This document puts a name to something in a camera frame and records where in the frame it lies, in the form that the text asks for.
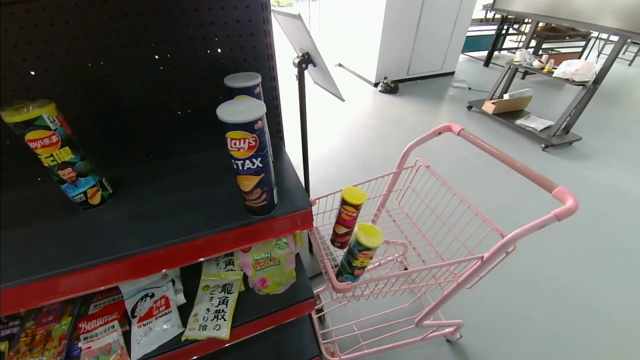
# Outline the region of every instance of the caster wheel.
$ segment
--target caster wheel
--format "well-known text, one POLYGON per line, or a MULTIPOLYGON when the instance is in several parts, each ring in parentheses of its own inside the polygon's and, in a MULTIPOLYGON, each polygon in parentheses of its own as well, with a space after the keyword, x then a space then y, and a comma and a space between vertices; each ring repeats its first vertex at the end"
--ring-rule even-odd
POLYGON ((462 339, 462 334, 460 332, 456 332, 454 334, 451 335, 447 335, 445 336, 444 340, 446 340, 446 342, 448 343, 455 343, 458 342, 458 340, 462 339))
POLYGON ((337 357, 338 356, 338 349, 335 347, 335 345, 333 344, 324 344, 323 345, 324 348, 324 352, 331 356, 331 357, 337 357))

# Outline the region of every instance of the gray lid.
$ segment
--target gray lid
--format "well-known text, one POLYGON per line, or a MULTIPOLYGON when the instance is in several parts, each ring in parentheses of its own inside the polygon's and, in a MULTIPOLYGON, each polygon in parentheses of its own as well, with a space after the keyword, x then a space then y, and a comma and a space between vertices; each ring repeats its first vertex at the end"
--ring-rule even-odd
POLYGON ((225 77, 225 85, 230 88, 247 88, 258 85, 262 76, 257 72, 238 72, 225 77))
POLYGON ((250 99, 233 99, 223 102, 216 109, 218 119, 227 124, 243 124, 254 121, 267 113, 264 102, 250 99))

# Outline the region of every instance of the black shelf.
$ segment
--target black shelf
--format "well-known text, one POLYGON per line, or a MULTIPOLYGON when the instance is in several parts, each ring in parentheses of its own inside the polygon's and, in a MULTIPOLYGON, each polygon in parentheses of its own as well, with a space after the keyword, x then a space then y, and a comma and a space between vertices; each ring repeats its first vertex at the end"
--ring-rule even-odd
POLYGON ((515 64, 512 61, 507 62, 506 65, 507 66, 512 66, 512 67, 517 67, 518 69, 525 70, 526 72, 532 72, 533 74, 548 76, 548 77, 550 77, 552 79, 555 79, 555 80, 561 81, 561 82, 563 82, 565 84, 569 84, 569 85, 573 85, 573 86, 589 86, 591 84, 591 82, 589 82, 589 81, 580 81, 580 82, 578 82, 578 81, 571 81, 569 79, 554 78, 554 75, 553 75, 552 72, 551 73, 544 72, 544 71, 542 71, 540 69, 536 69, 534 67, 528 67, 528 66, 525 66, 525 65, 522 65, 522 64, 515 64))
MULTIPOLYGON (((182 324, 185 326, 187 325, 187 321, 189 320, 191 310, 193 309, 193 303, 195 301, 196 293, 198 291, 198 286, 200 284, 201 273, 202 273, 201 263, 185 266, 181 269, 182 285, 184 286, 184 296, 187 302, 181 305, 178 308, 178 311, 180 313, 180 319, 182 320, 182 324)), ((311 286, 311 282, 309 281, 309 278, 305 271, 305 267, 302 263, 302 260, 300 259, 300 255, 296 255, 296 282, 291 284, 291 286, 281 294, 260 295, 249 287, 246 276, 244 277, 243 281, 244 281, 244 291, 242 291, 238 295, 236 309, 233 315, 232 329, 231 329, 232 335, 233 335, 234 327, 239 327, 241 325, 256 321, 260 318, 264 318, 265 316, 277 313, 279 311, 287 309, 288 307, 294 306, 306 300, 312 300, 314 298, 313 288, 311 286)), ((292 337, 279 338, 279 340, 286 343, 289 347, 292 347, 291 350, 297 350, 299 349, 297 345, 302 345, 302 344, 311 345, 310 342, 312 341, 310 341, 310 338, 308 336, 308 330, 309 329, 305 328, 304 330, 305 332, 301 334, 301 337, 292 336, 292 337)), ((283 332, 289 332, 289 331, 291 331, 291 329, 280 329, 280 331, 276 331, 274 333, 283 334, 283 332)), ((315 341, 315 333, 313 328, 310 329, 310 333, 314 336, 313 344, 315 344, 315 346, 317 347, 318 345, 317 345, 317 341, 315 341)), ((256 343, 263 342, 265 341, 266 334, 267 333, 265 332, 256 336, 252 336, 251 338, 248 338, 243 341, 240 341, 239 343, 236 343, 235 346, 230 347, 230 349, 225 347, 219 351, 214 352, 213 354, 215 354, 216 359, 223 359, 223 358, 235 359, 235 357, 222 357, 222 356, 218 357, 218 353, 224 354, 224 356, 231 356, 231 355, 235 356, 239 354, 244 354, 244 350, 241 348, 245 346, 243 345, 245 344, 245 341, 247 341, 247 343, 254 343, 254 341, 256 343)), ((170 341, 166 342, 165 344, 162 344, 159 348, 155 349, 154 351, 148 353, 147 355, 142 357, 142 359, 152 359, 156 356, 167 354, 179 348, 186 347, 198 342, 197 340, 182 341, 180 339, 181 336, 182 336, 182 333, 174 337, 170 341)), ((264 352, 263 354, 262 353, 261 354, 266 356, 268 352, 265 352, 264 349, 265 348, 262 348, 262 347, 253 348, 253 349, 248 348, 246 349, 246 351, 264 352)), ((309 354, 312 354, 312 355, 315 354, 313 349, 309 349, 309 350, 310 350, 309 354)), ((302 359, 302 357, 280 357, 278 359, 302 359)))
POLYGON ((482 106, 485 102, 485 99, 471 100, 468 102, 468 105, 480 110, 481 112, 489 115, 491 118, 498 120, 499 122, 508 125, 509 127, 516 129, 521 133, 525 133, 532 138, 535 138, 542 142, 542 144, 547 146, 558 146, 562 144, 571 144, 574 142, 578 142, 582 140, 582 137, 578 134, 569 132, 566 135, 556 135, 554 136, 551 127, 548 127, 539 133, 535 131, 531 131, 525 127, 519 126, 516 124, 516 120, 520 120, 523 117, 530 114, 527 110, 519 110, 519 111, 509 111, 507 113, 500 114, 490 114, 484 110, 482 110, 482 106))
POLYGON ((321 355, 311 316, 307 315, 199 359, 314 360, 321 355))
MULTIPOLYGON (((311 203, 281 141, 273 139, 273 152, 280 202, 262 218, 244 210, 226 149, 112 169, 106 174, 115 189, 112 200, 86 213, 48 178, 38 186, 3 192, 1 288, 304 211, 311 221, 311 203)), ((226 242, 220 246, 233 245, 226 242)))

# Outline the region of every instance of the chip can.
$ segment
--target chip can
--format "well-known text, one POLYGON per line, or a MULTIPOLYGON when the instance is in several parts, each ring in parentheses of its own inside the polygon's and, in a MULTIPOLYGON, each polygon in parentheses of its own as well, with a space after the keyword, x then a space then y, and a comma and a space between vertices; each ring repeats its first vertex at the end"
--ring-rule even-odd
POLYGON ((233 99, 216 109, 244 206, 255 217, 268 215, 278 206, 266 111, 264 103, 256 99, 233 99))
POLYGON ((363 222, 356 225, 353 239, 342 256, 335 278, 339 282, 358 281, 384 240, 382 231, 374 224, 363 222))
MULTIPOLYGON (((225 86, 229 89, 229 96, 231 99, 258 99, 264 102, 264 96, 262 95, 262 76, 257 72, 237 72, 226 76, 224 79, 225 86)), ((269 134, 269 126, 265 122, 264 128, 269 134)), ((267 142, 269 143, 269 151, 273 152, 271 148, 271 137, 267 136, 267 142)))
POLYGON ((338 215, 331 233, 331 245, 336 249, 346 249, 358 221, 362 204, 367 200, 367 193, 354 186, 342 190, 342 198, 338 215))
POLYGON ((0 115, 47 167, 62 191, 82 210, 92 210, 107 203, 113 193, 109 183, 86 159, 54 102, 21 102, 3 108, 0 115))

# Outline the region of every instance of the shopping cart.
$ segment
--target shopping cart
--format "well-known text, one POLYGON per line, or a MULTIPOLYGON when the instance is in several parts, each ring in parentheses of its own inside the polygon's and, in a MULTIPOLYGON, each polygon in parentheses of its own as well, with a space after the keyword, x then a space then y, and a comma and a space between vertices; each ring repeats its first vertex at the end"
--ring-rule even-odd
POLYGON ((460 339, 464 322, 445 320, 442 306, 475 286, 515 250, 518 240, 578 209, 569 190, 455 124, 438 126, 409 144, 394 171, 354 186, 368 196, 358 221, 380 227, 385 242, 358 282, 338 282, 335 267, 344 251, 335 249, 329 238, 340 191, 313 200, 310 237, 326 279, 326 286, 316 291, 313 319, 328 359, 355 359, 433 338, 460 339), (407 164, 416 147, 444 133, 498 159, 564 206, 506 234, 422 160, 407 164), (363 315, 363 307, 355 304, 359 301, 377 301, 376 308, 388 309, 363 315))

